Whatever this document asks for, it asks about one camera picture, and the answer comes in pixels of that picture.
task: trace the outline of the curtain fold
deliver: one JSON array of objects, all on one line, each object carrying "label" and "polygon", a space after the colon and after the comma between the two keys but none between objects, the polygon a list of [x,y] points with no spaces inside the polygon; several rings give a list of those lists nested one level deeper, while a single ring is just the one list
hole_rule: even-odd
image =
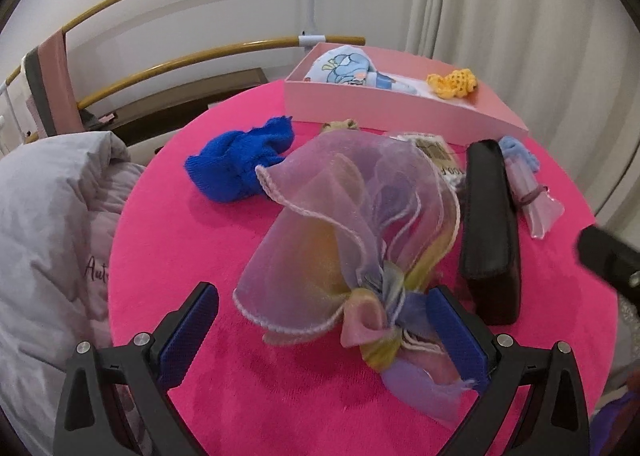
[{"label": "curtain fold", "polygon": [[628,227],[628,204],[613,217],[640,175],[640,34],[620,0],[414,0],[406,51],[471,68],[598,218]]}]

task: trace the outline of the pink cardboard box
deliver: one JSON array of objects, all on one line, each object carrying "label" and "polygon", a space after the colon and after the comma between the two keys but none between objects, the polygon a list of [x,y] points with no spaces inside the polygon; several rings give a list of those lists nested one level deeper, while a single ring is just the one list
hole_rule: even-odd
[{"label": "pink cardboard box", "polygon": [[[375,87],[305,82],[316,58],[340,44],[322,42],[285,80],[286,111],[294,121],[324,123],[353,118],[360,127],[380,131],[439,134],[456,145],[510,135],[524,140],[529,130],[483,82],[464,99],[469,106]],[[425,80],[430,73],[448,74],[454,67],[430,58],[362,46],[378,71]]]}]

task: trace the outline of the gray comforter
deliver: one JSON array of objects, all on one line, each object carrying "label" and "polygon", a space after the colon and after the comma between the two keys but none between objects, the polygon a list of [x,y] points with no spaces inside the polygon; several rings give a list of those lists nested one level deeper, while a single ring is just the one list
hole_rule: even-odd
[{"label": "gray comforter", "polygon": [[47,138],[0,161],[0,407],[34,456],[51,454],[76,344],[111,343],[111,242],[142,170],[110,132]]}]

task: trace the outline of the black leather case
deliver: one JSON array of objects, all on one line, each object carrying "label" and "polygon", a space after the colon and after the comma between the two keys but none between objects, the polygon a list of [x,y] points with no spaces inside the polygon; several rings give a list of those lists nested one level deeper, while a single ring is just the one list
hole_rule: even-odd
[{"label": "black leather case", "polygon": [[460,275],[487,325],[513,324],[520,313],[520,243],[504,158],[494,140],[466,150],[466,198]]}]

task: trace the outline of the round table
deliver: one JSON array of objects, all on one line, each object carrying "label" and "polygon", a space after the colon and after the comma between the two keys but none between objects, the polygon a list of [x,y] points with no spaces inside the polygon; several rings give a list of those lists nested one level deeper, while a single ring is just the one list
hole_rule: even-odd
[{"label": "round table", "polygon": [[[170,397],[209,455],[429,456],[451,431],[399,402],[357,348],[343,349],[339,328],[294,347],[262,343],[262,332],[236,310],[231,294],[281,207],[265,197],[235,203],[207,200],[184,170],[187,156],[231,129],[248,131],[284,113],[284,83],[274,82],[212,107],[158,153],[124,208],[110,261],[109,305],[116,345],[153,331],[199,281],[216,285],[220,313],[183,384]],[[294,123],[292,150],[319,132]],[[557,340],[575,352],[590,412],[613,357],[615,294],[577,264],[578,231],[594,219],[568,176],[533,140],[538,179],[566,208],[542,241],[520,220],[522,310],[511,327],[524,346]],[[460,245],[440,264],[456,274]],[[525,396],[520,389],[490,454],[500,454]],[[475,399],[463,398],[461,415]]]}]

